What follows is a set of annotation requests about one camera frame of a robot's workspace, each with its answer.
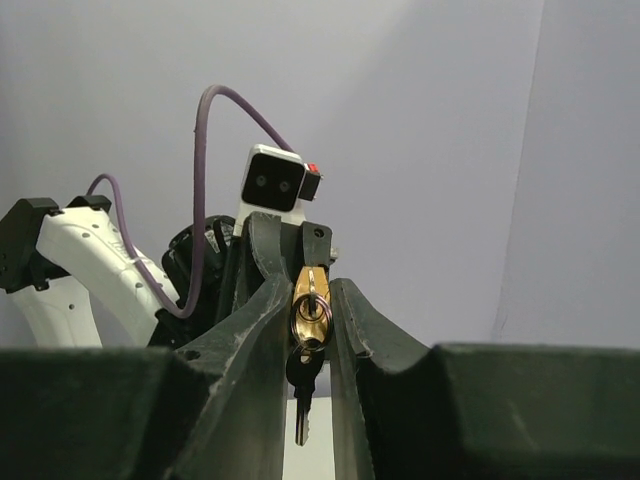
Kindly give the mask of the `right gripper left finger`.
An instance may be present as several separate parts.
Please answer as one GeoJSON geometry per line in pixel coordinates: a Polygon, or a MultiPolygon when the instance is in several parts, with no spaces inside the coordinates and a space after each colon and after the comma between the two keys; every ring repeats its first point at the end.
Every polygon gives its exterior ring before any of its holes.
{"type": "Polygon", "coordinates": [[[5,479],[278,479],[290,282],[179,350],[1,353],[5,479]]]}

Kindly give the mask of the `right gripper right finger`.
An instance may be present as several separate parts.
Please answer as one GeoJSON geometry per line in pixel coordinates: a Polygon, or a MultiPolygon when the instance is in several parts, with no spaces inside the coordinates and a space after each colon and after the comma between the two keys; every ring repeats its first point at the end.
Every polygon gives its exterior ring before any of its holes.
{"type": "Polygon", "coordinates": [[[339,479],[635,479],[639,354],[425,346],[354,282],[330,285],[339,479]]]}

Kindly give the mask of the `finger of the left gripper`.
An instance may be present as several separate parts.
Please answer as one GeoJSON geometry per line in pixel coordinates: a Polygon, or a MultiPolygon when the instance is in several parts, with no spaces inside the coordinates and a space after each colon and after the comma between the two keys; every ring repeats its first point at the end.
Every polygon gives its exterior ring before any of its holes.
{"type": "Polygon", "coordinates": [[[235,268],[234,309],[244,306],[272,275],[292,279],[299,227],[280,216],[254,212],[244,222],[235,268]]]}
{"type": "Polygon", "coordinates": [[[302,265],[322,267],[326,273],[332,264],[332,230],[326,225],[303,222],[300,233],[302,265]]]}

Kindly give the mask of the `brass padlock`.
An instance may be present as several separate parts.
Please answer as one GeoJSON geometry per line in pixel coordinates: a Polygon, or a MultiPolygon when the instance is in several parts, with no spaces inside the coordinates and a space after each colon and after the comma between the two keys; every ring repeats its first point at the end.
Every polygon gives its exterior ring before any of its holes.
{"type": "Polygon", "coordinates": [[[333,313],[327,273],[321,266],[304,266],[293,292],[290,313],[293,340],[309,352],[327,347],[333,332],[333,313]]]}

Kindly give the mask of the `padlock keys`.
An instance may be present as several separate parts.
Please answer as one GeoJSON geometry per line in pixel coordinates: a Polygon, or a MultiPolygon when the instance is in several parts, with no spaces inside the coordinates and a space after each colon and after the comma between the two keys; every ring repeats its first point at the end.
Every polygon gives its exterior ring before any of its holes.
{"type": "Polygon", "coordinates": [[[320,373],[324,360],[325,349],[309,352],[301,348],[294,341],[294,348],[286,363],[286,378],[294,387],[296,404],[295,443],[302,447],[309,437],[309,413],[312,397],[315,392],[316,377],[320,373]]]}

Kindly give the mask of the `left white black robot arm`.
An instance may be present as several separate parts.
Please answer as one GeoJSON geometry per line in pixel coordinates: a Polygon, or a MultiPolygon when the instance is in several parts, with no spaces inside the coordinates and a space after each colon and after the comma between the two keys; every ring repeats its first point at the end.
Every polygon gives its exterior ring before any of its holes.
{"type": "Polygon", "coordinates": [[[270,276],[294,287],[291,337],[310,351],[333,333],[329,228],[251,208],[241,221],[205,223],[205,262],[198,303],[185,319],[161,297],[184,306],[192,270],[191,229],[170,243],[160,264],[125,246],[102,195],[60,208],[48,198],[21,199],[1,222],[1,286],[24,313],[41,346],[101,343],[90,302],[99,300],[138,346],[179,348],[243,306],[270,276]]]}

